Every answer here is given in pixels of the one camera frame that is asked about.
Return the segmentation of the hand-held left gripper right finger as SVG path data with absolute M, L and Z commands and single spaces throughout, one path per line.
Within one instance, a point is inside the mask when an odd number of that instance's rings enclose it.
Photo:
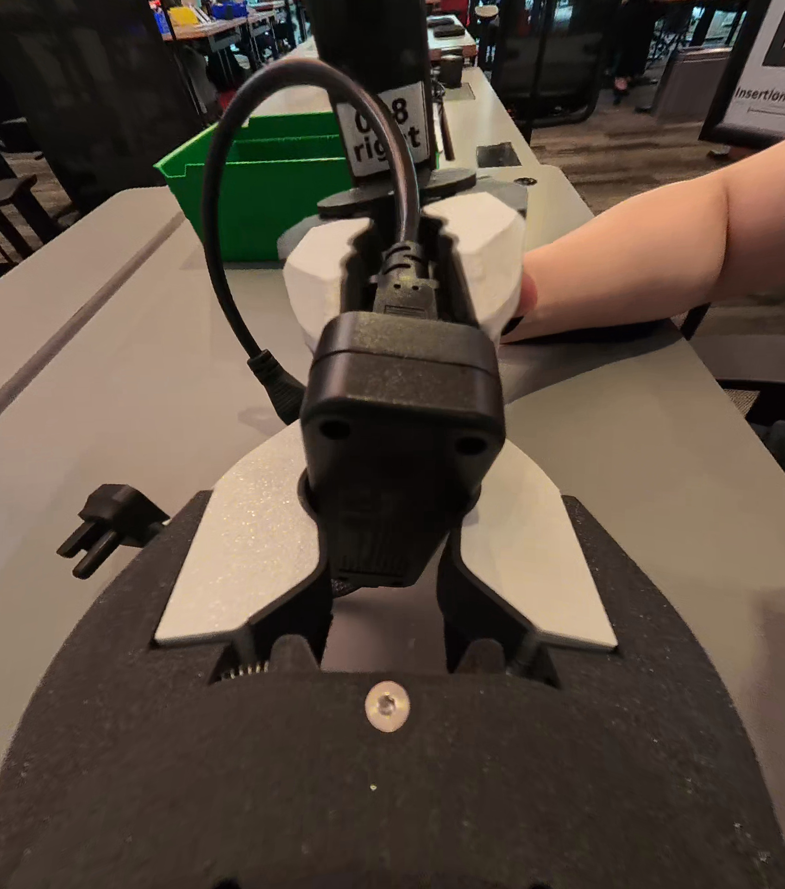
M 448 535 L 438 602 L 461 638 L 613 650 L 615 631 L 555 483 L 507 441 Z

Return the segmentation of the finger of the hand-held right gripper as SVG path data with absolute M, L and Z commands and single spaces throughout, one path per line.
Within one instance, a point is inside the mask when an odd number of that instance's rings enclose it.
M 429 205 L 427 216 L 441 224 L 442 242 L 451 247 L 466 317 L 499 342 L 520 304 L 523 215 L 497 194 L 469 191 Z
M 376 225 L 365 217 L 310 216 L 283 236 L 288 300 L 310 352 L 342 312 L 361 310 L 376 272 Z

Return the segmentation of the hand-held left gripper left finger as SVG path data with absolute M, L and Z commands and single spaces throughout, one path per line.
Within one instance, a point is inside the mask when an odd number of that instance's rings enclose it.
M 257 631 L 321 582 L 320 531 L 300 495 L 306 468 L 295 421 L 219 479 L 157 625 L 157 645 Z

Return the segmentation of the person's right forearm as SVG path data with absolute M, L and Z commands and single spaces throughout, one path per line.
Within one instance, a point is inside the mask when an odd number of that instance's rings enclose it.
M 785 284 L 785 141 L 638 195 L 573 231 L 578 329 L 632 324 Z

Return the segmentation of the loose black plug adapter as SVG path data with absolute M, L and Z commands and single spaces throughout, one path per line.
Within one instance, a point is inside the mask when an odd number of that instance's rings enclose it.
M 79 526 L 57 550 L 65 559 L 79 557 L 72 569 L 78 580 L 90 578 L 120 547 L 144 548 L 170 520 L 139 490 L 119 483 L 91 492 L 78 517 Z

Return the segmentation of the person's right hand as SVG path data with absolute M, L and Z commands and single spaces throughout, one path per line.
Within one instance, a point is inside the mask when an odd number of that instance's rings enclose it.
M 520 303 L 502 333 L 503 345 L 578 329 L 569 265 L 573 235 L 570 232 L 524 254 Z

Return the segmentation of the green plastic bin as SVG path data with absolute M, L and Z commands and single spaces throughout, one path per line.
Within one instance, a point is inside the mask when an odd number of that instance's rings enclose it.
M 219 227 L 225 263 L 278 259 L 276 243 L 348 190 L 352 178 L 332 112 L 251 117 L 225 164 Z

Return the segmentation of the cluttered wooden desk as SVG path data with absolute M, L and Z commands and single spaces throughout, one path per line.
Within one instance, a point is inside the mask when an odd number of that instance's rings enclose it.
M 310 36 L 304 2 L 149 2 L 187 86 L 224 94 Z

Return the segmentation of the black mesh chair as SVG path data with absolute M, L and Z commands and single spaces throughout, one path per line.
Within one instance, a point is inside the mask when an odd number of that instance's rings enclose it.
M 490 82 L 526 142 L 577 125 L 595 110 L 618 3 L 499 4 Z

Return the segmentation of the grey waste bin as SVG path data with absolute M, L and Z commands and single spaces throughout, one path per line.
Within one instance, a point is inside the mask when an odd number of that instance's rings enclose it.
M 652 117 L 662 124 L 703 122 L 730 55 L 728 47 L 689 46 L 674 50 L 653 96 Z

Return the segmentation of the dark partition panel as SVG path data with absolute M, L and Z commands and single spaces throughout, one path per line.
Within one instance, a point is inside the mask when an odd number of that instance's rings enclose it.
M 161 185 L 156 164 L 220 115 L 203 56 L 144 1 L 0 1 L 0 72 L 82 213 Z

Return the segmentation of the black office chair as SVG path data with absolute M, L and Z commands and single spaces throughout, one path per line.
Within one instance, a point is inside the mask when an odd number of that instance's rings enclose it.
M 785 421 L 785 335 L 738 334 L 699 337 L 710 306 L 691 309 L 679 324 L 710 374 L 726 390 L 755 395 L 745 417 L 771 426 Z

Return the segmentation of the black framed sign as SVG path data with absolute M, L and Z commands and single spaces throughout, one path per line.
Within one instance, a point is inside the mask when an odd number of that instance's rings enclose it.
M 699 140 L 763 150 L 785 139 L 785 1 L 748 2 Z

